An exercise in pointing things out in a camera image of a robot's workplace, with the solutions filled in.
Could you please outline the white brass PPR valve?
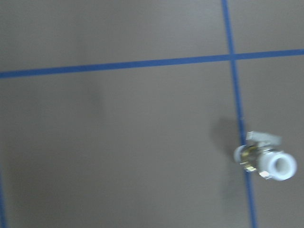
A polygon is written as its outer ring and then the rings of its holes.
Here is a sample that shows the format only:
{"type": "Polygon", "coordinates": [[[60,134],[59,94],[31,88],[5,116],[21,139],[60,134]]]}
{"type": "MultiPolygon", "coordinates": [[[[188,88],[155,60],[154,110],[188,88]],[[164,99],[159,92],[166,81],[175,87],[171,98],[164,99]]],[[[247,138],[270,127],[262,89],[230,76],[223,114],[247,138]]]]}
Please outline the white brass PPR valve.
{"type": "Polygon", "coordinates": [[[268,180],[285,181],[296,174],[295,158],[279,146],[282,137],[270,133],[251,131],[246,135],[246,144],[234,151],[234,160],[247,172],[258,172],[268,180]]]}

